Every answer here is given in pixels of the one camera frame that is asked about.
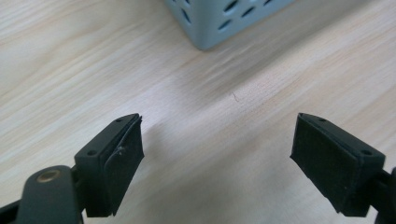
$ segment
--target plastic basket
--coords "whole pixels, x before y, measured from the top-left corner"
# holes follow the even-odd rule
[[[209,49],[294,0],[165,0],[198,49]]]

